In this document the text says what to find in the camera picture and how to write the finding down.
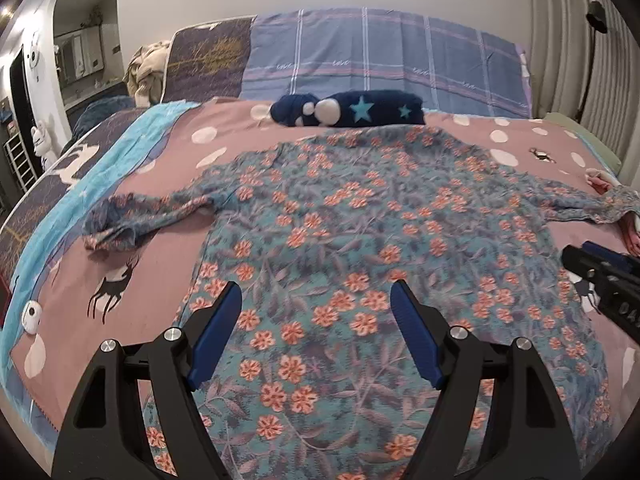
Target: bed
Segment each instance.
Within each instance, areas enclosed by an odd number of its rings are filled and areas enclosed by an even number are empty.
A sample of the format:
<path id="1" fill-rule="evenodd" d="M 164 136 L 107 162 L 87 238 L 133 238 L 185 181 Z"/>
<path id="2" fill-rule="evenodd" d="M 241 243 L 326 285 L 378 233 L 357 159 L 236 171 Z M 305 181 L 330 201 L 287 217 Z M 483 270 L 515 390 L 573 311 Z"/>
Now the bed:
<path id="1" fill-rule="evenodd" d="M 324 96 L 381 88 L 422 97 L 426 126 L 325 132 L 285 128 L 268 113 L 270 102 L 288 92 Z M 387 144 L 392 136 L 396 140 Z M 385 181 L 375 170 L 345 179 L 325 196 L 324 188 L 309 184 L 308 196 L 293 200 L 288 195 L 296 192 L 295 180 L 272 168 L 282 150 L 295 152 L 305 168 L 300 178 L 322 178 L 332 170 L 322 153 L 359 142 L 380 150 L 381 166 L 395 161 L 398 182 L 414 182 L 424 166 L 412 157 L 435 145 L 460 151 L 456 157 L 470 144 L 478 146 L 456 170 L 490 174 L 472 175 L 468 186 L 440 186 L 436 205 L 427 206 L 404 184 L 389 187 L 389 177 Z M 255 164 L 245 161 L 251 156 Z M 469 157 L 474 160 L 466 162 Z M 232 180 L 227 173 L 239 160 L 246 170 L 235 200 L 242 205 L 260 188 L 283 186 L 268 188 L 271 205 L 214 216 L 202 194 L 188 200 L 180 194 L 193 190 L 203 174 Z M 261 166 L 270 172 L 255 174 Z M 446 266 L 433 267 L 433 257 L 448 254 L 447 243 L 460 235 L 459 224 L 439 215 L 450 207 L 468 215 L 471 186 L 479 190 L 484 178 L 502 179 L 500 205 L 478 211 L 513 215 L 520 205 L 510 186 L 518 189 L 533 177 L 557 181 L 540 193 L 575 189 L 597 200 L 586 168 L 607 170 L 575 132 L 530 117 L 524 53 L 495 36 L 375 9 L 301 10 L 181 30 L 172 41 L 162 104 L 145 113 L 118 112 L 80 139 L 0 231 L 0 274 L 13 294 L 2 314 L 2 384 L 33 433 L 53 450 L 75 385 L 104 339 L 152 339 L 207 306 L 234 279 L 244 292 L 244 312 L 216 375 L 195 394 L 229 470 L 247 479 L 297 478 L 300 470 L 308 478 L 399 478 L 437 395 L 418 378 L 386 304 L 389 280 L 406 278 L 450 322 L 482 338 L 532 338 L 556 382 L 581 459 L 591 463 L 638 400 L 638 348 L 597 314 L 588 295 L 576 293 L 574 277 L 545 266 L 557 266 L 557 248 L 568 243 L 593 240 L 625 251 L 618 227 L 503 219 L 495 222 L 500 233 L 485 235 L 493 249 L 468 248 L 466 258 L 481 269 L 470 272 L 468 283 L 438 270 Z M 114 198 L 104 202 L 108 197 Z M 343 203 L 352 204 L 354 213 L 342 227 L 333 226 L 328 208 Z M 398 243 L 371 235 L 368 244 L 355 236 L 370 228 L 359 219 L 369 203 L 378 208 L 370 221 L 394 218 Z M 139 221 L 141 211 L 145 221 Z M 175 221 L 161 221 L 158 213 Z M 270 226 L 262 224 L 269 214 Z M 228 228 L 219 233 L 212 226 L 221 218 Z M 255 252 L 260 242 L 251 236 L 254 229 L 269 247 L 264 254 Z M 500 250 L 491 260 L 492 251 L 512 243 L 510 237 L 518 248 L 513 254 Z M 299 250 L 307 238 L 313 249 L 297 256 L 308 261 L 294 275 L 282 247 Z M 212 247 L 220 253 L 213 260 Z M 538 249 L 546 274 L 524 263 Z M 411 260 L 404 259 L 408 253 Z M 258 256 L 261 267 L 252 259 Z M 516 262 L 524 274 L 514 272 Z M 317 283 L 305 283 L 320 275 Z M 331 281 L 335 276 L 339 283 Z M 20 325 L 32 299 L 42 305 L 35 335 Z M 141 391 L 156 463 L 173 472 L 152 392 L 144 384 Z M 484 384 L 461 468 L 477 457 L 490 395 L 491 384 Z"/>

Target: white polka dot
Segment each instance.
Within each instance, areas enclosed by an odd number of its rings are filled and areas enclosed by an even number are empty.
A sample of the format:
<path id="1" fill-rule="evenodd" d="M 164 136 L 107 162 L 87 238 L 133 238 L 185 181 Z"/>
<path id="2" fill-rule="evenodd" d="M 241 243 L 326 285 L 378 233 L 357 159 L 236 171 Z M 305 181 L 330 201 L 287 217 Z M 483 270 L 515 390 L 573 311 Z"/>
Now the white polka dot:
<path id="1" fill-rule="evenodd" d="M 36 334 L 36 339 L 27 352 L 27 357 L 24 359 L 24 374 L 29 379 L 33 379 L 44 368 L 44 363 L 47 360 L 47 351 L 44 347 L 44 341 L 40 337 L 40 334 Z"/>
<path id="2" fill-rule="evenodd" d="M 142 168 L 138 168 L 136 170 L 136 173 L 138 175 L 142 175 L 143 173 L 148 173 L 149 171 L 151 171 L 153 168 L 155 168 L 156 166 L 156 160 L 152 160 L 150 163 L 145 164 L 144 166 L 142 166 Z"/>
<path id="3" fill-rule="evenodd" d="M 198 164 L 196 164 L 196 168 L 202 168 L 203 166 L 208 166 L 209 164 L 213 164 L 216 161 L 216 159 L 219 156 L 224 155 L 225 152 L 226 152 L 226 147 L 220 148 L 219 150 L 216 150 L 213 153 L 209 153 L 209 155 L 207 155 Z"/>
<path id="4" fill-rule="evenodd" d="M 581 168 L 584 168 L 586 166 L 586 164 L 584 163 L 584 159 L 580 155 L 578 155 L 577 153 L 571 152 L 571 158 Z"/>
<path id="5" fill-rule="evenodd" d="M 302 113 L 305 115 L 311 115 L 315 110 L 316 110 L 316 105 L 313 104 L 311 101 L 309 101 L 308 103 L 304 103 L 302 105 Z"/>
<path id="6" fill-rule="evenodd" d="M 489 134 L 489 138 L 493 142 L 507 142 L 509 140 L 509 136 L 502 130 L 494 130 Z"/>
<path id="7" fill-rule="evenodd" d="M 504 152 L 503 150 L 490 150 L 493 158 L 500 162 L 500 164 L 505 164 L 506 166 L 517 166 L 518 159 L 515 156 L 511 155 L 511 153 Z"/>
<path id="8" fill-rule="evenodd" d="M 270 117 L 269 110 L 271 107 L 269 105 L 255 105 L 251 108 L 251 118 L 254 121 L 262 121 L 267 117 Z"/>
<path id="9" fill-rule="evenodd" d="M 471 121 L 469 120 L 469 116 L 460 115 L 460 114 L 455 114 L 453 116 L 453 122 L 455 122 L 456 124 L 459 124 L 460 126 L 469 126 L 469 124 L 471 124 Z"/>
<path id="10" fill-rule="evenodd" d="M 207 144 L 216 138 L 218 131 L 213 126 L 201 128 L 191 134 L 191 142 L 194 144 Z"/>

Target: orange flower print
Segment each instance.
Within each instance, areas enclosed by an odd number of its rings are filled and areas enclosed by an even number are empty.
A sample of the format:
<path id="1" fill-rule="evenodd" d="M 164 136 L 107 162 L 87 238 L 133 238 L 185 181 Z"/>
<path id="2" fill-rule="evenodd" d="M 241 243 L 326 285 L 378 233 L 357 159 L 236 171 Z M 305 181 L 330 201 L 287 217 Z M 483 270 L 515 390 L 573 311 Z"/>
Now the orange flower print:
<path id="1" fill-rule="evenodd" d="M 307 229 L 316 229 L 320 227 L 322 223 L 322 218 L 318 213 L 307 213 L 305 215 L 305 227 Z"/>
<path id="2" fill-rule="evenodd" d="M 444 209 L 444 208 L 446 208 L 448 203 L 449 203 L 448 197 L 442 196 L 442 195 L 438 195 L 436 197 L 436 200 L 431 202 L 431 207 L 433 207 L 434 209 Z"/>
<path id="3" fill-rule="evenodd" d="M 280 419 L 275 415 L 261 415 L 258 417 L 258 425 L 255 433 L 264 440 L 273 440 L 282 434 L 284 430 Z"/>
<path id="4" fill-rule="evenodd" d="M 291 217 L 287 215 L 278 215 L 276 218 L 276 225 L 284 227 L 291 224 Z"/>
<path id="5" fill-rule="evenodd" d="M 389 308 L 389 302 L 384 292 L 378 290 L 368 290 L 364 298 L 360 300 L 362 306 L 368 306 L 374 312 L 380 310 L 387 310 Z"/>
<path id="6" fill-rule="evenodd" d="M 440 237 L 432 238 L 429 243 L 433 256 L 442 256 L 447 251 L 447 243 Z"/>
<path id="7" fill-rule="evenodd" d="M 474 303 L 471 308 L 474 311 L 474 316 L 479 317 L 481 319 L 486 319 L 489 317 L 489 309 L 480 303 Z"/>
<path id="8" fill-rule="evenodd" d="M 556 326 L 556 320 L 551 316 L 545 316 L 545 319 L 542 320 L 542 326 L 549 330 Z"/>
<path id="9" fill-rule="evenodd" d="M 273 203 L 274 204 L 281 204 L 286 199 L 287 199 L 287 194 L 286 193 L 283 193 L 281 191 L 274 191 L 273 192 Z"/>
<path id="10" fill-rule="evenodd" d="M 407 224 L 402 228 L 402 232 L 407 236 L 414 236 L 418 231 L 419 229 L 413 224 Z"/>
<path id="11" fill-rule="evenodd" d="M 506 269 L 509 267 L 509 261 L 506 254 L 498 254 L 498 268 Z"/>
<path id="12" fill-rule="evenodd" d="M 318 402 L 318 394 L 311 386 L 302 386 L 291 394 L 291 411 L 308 415 L 313 413 L 316 402 Z"/>
<path id="13" fill-rule="evenodd" d="M 352 198 L 349 205 L 354 209 L 358 209 L 367 205 L 367 199 L 361 197 Z"/>
<path id="14" fill-rule="evenodd" d="M 271 330 L 258 330 L 258 332 L 255 333 L 254 338 L 249 341 L 249 345 L 256 350 L 266 350 L 275 344 L 276 341 L 271 334 Z"/>
<path id="15" fill-rule="evenodd" d="M 198 276 L 200 278 L 213 278 L 218 272 L 218 264 L 209 262 L 203 262 L 200 266 L 200 272 Z"/>
<path id="16" fill-rule="evenodd" d="M 397 280 L 406 280 L 406 270 L 393 269 L 386 276 L 388 282 L 396 282 Z"/>
<path id="17" fill-rule="evenodd" d="M 302 330 L 302 325 L 300 325 L 298 321 L 286 323 L 280 328 L 282 340 L 290 345 L 295 345 L 304 335 L 305 332 Z"/>
<path id="18" fill-rule="evenodd" d="M 240 377 L 250 383 L 260 374 L 262 365 L 255 359 L 245 359 L 240 363 Z"/>
<path id="19" fill-rule="evenodd" d="M 549 339 L 549 346 L 551 346 L 553 350 L 559 350 L 562 348 L 562 343 L 557 337 L 552 337 Z"/>
<path id="20" fill-rule="evenodd" d="M 501 288 L 495 295 L 495 301 L 505 305 L 512 305 L 514 300 L 508 288 Z"/>
<path id="21" fill-rule="evenodd" d="M 149 445 L 151 447 L 166 449 L 164 434 L 156 430 L 156 428 L 146 428 L 146 439 L 149 441 Z"/>
<path id="22" fill-rule="evenodd" d="M 306 373 L 306 365 L 302 359 L 297 356 L 283 355 L 280 359 L 279 377 L 284 381 L 298 384 L 302 380 L 302 376 Z"/>
<path id="23" fill-rule="evenodd" d="M 493 379 L 483 379 L 482 381 L 480 381 L 480 387 L 482 388 L 482 392 L 487 397 L 491 397 L 494 394 L 494 380 Z"/>
<path id="24" fill-rule="evenodd" d="M 473 332 L 474 330 L 474 326 L 471 324 L 471 322 L 468 319 L 461 319 L 459 321 L 456 321 L 452 326 L 463 326 L 467 330 L 469 330 L 469 332 Z"/>
<path id="25" fill-rule="evenodd" d="M 587 355 L 587 347 L 581 341 L 577 341 L 575 343 L 575 349 L 578 352 L 578 355 L 580 356 Z"/>
<path id="26" fill-rule="evenodd" d="M 291 213 L 296 212 L 299 207 L 300 207 L 300 204 L 298 202 L 296 202 L 295 200 L 289 200 L 284 205 L 284 212 L 290 215 Z"/>
<path id="27" fill-rule="evenodd" d="M 356 307 L 355 296 L 343 290 L 336 290 L 329 300 L 329 306 L 338 312 L 346 312 Z"/>
<path id="28" fill-rule="evenodd" d="M 344 286 L 346 286 L 351 292 L 360 292 L 361 290 L 367 290 L 369 288 L 369 277 L 362 273 L 352 272 L 344 280 Z"/>
<path id="29" fill-rule="evenodd" d="M 204 286 L 204 290 L 212 298 L 216 299 L 220 295 L 220 293 L 224 290 L 227 283 L 228 282 L 226 282 L 225 280 L 220 280 L 220 278 L 214 278 L 209 283 L 207 283 L 207 285 Z"/>
<path id="30" fill-rule="evenodd" d="M 255 313 L 254 308 L 243 310 L 238 316 L 238 326 L 247 332 L 251 332 L 260 323 L 260 318 Z"/>
<path id="31" fill-rule="evenodd" d="M 378 318 L 373 314 L 357 313 L 349 327 L 359 336 L 375 334 L 378 331 Z"/>
<path id="32" fill-rule="evenodd" d="M 287 400 L 282 383 L 265 383 L 260 389 L 260 402 L 265 408 L 271 408 L 274 412 L 281 412 Z"/>
<path id="33" fill-rule="evenodd" d="M 332 324 L 338 321 L 338 313 L 329 305 L 316 306 L 314 309 L 314 316 L 311 321 L 322 328 L 329 328 Z"/>
<path id="34" fill-rule="evenodd" d="M 189 310 L 195 312 L 196 310 L 200 310 L 201 308 L 209 308 L 213 306 L 212 301 L 206 301 L 204 298 L 197 298 L 196 301 L 189 304 Z"/>
<path id="35" fill-rule="evenodd" d="M 251 254 L 251 241 L 250 240 L 240 240 L 237 244 L 234 245 L 234 252 L 236 253 L 236 258 L 246 258 Z"/>
<path id="36" fill-rule="evenodd" d="M 528 309 L 527 312 L 529 313 L 529 317 L 531 319 L 535 319 L 535 320 L 539 320 L 542 319 L 542 311 L 540 310 L 539 307 L 535 306 L 535 305 L 531 305 Z"/>
<path id="37" fill-rule="evenodd" d="M 254 268 L 247 263 L 242 263 L 236 267 L 236 275 L 238 280 L 246 282 L 254 276 Z"/>
<path id="38" fill-rule="evenodd" d="M 414 454 L 416 444 L 418 439 L 413 435 L 398 434 L 392 442 L 385 444 L 385 451 L 393 460 L 402 460 Z"/>
<path id="39" fill-rule="evenodd" d="M 442 232 L 442 226 L 438 224 L 435 220 L 429 220 L 424 223 L 427 231 L 433 234 L 440 234 Z"/>
<path id="40" fill-rule="evenodd" d="M 474 411 L 474 418 L 471 420 L 471 428 L 473 430 L 479 430 L 482 428 L 482 423 L 486 421 L 486 413 L 480 408 L 476 408 Z"/>
<path id="41" fill-rule="evenodd" d="M 306 240 L 306 228 L 295 227 L 289 238 L 287 238 L 287 245 L 293 249 L 300 247 Z"/>
<path id="42" fill-rule="evenodd" d="M 499 308 L 497 310 L 497 314 L 496 316 L 498 317 L 498 319 L 504 323 L 512 323 L 513 322 L 513 316 L 511 315 L 511 312 L 509 311 L 508 308 Z"/>
<path id="43" fill-rule="evenodd" d="M 335 195 L 329 195 L 324 197 L 324 205 L 338 205 L 340 199 Z"/>
<path id="44" fill-rule="evenodd" d="M 560 330 L 562 332 L 562 336 L 564 336 L 564 339 L 566 341 L 570 343 L 571 341 L 574 340 L 574 331 L 571 330 L 569 327 L 563 326 Z"/>
<path id="45" fill-rule="evenodd" d="M 363 187 L 356 191 L 356 196 L 373 196 L 373 190 L 368 187 Z"/>
<path id="46" fill-rule="evenodd" d="M 238 200 L 240 202 L 245 202 L 249 200 L 254 195 L 254 188 L 247 186 L 240 186 L 238 191 L 236 191 L 236 195 L 238 195 Z"/>
<path id="47" fill-rule="evenodd" d="M 400 261 L 400 247 L 395 245 L 384 246 L 378 256 L 382 258 L 382 261 L 388 264 L 394 264 Z"/>
<path id="48" fill-rule="evenodd" d="M 480 278 L 480 288 L 485 292 L 495 290 L 495 278 L 493 276 L 483 276 Z"/>
<path id="49" fill-rule="evenodd" d="M 158 469 L 164 471 L 165 473 L 169 473 L 170 475 L 177 476 L 174 463 L 171 461 L 171 456 L 167 452 L 156 455 L 154 457 L 154 462 L 156 463 L 156 467 Z"/>
<path id="50" fill-rule="evenodd" d="M 520 280 L 514 272 L 505 272 L 504 281 L 507 283 L 511 283 L 511 285 L 517 285 L 520 283 Z"/>

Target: light blue fabric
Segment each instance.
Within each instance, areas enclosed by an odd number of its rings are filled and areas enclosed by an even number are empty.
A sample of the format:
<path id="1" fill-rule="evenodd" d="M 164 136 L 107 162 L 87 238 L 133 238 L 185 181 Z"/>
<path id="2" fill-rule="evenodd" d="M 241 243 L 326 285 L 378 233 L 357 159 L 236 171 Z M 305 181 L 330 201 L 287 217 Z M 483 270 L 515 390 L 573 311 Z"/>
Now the light blue fabric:
<path id="1" fill-rule="evenodd" d="M 150 108 L 105 153 L 86 176 L 60 199 L 31 235 L 11 280 L 14 296 L 0 332 L 0 383 L 12 368 L 9 352 L 22 335 L 20 314 L 51 254 L 69 229 L 121 178 L 140 165 L 167 128 L 196 103 L 178 101 Z"/>

